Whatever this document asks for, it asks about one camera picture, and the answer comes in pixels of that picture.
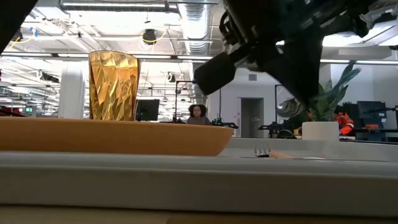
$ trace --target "ceiling lamp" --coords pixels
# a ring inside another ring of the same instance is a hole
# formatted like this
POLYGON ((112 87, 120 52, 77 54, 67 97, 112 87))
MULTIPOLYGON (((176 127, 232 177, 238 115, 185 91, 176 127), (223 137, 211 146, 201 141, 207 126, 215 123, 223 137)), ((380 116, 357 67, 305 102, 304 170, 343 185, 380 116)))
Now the ceiling lamp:
POLYGON ((154 29, 146 29, 142 39, 145 44, 147 45, 154 45, 156 44, 156 35, 154 29))

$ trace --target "white pot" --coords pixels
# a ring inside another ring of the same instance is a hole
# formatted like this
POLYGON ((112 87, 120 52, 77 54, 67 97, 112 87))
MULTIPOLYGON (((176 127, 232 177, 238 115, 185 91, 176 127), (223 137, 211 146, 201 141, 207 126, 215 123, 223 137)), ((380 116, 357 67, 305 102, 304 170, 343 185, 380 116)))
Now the white pot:
POLYGON ((314 121, 303 123, 304 140, 339 141, 339 127, 335 121, 314 121))

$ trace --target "doorway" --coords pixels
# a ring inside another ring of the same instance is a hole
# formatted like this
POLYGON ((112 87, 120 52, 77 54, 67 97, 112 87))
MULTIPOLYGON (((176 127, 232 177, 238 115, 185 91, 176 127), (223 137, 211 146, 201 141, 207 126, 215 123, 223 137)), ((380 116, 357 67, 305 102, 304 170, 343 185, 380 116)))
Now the doorway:
POLYGON ((241 98, 241 138, 263 138, 259 127, 264 120, 263 98, 241 98))

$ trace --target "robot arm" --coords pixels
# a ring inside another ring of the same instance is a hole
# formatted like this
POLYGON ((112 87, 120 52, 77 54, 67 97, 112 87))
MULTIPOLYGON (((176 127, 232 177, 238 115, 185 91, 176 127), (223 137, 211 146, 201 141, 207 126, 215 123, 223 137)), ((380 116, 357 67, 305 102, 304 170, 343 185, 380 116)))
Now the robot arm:
POLYGON ((220 31, 225 45, 239 45, 223 52, 195 71, 204 94, 234 79, 236 66, 267 72, 301 103, 318 94, 322 42, 326 35, 353 31, 368 34, 360 15, 376 0, 224 0, 226 12, 220 31), (278 48, 276 43, 284 41, 278 48))

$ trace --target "person in orange jacket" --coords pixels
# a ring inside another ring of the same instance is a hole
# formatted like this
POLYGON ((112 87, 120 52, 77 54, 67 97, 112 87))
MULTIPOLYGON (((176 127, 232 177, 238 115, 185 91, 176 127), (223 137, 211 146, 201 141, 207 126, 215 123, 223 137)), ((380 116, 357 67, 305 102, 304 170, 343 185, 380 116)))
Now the person in orange jacket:
POLYGON ((354 121, 344 112, 342 106, 337 106, 332 118, 338 122, 341 135, 349 135, 354 129, 354 121))

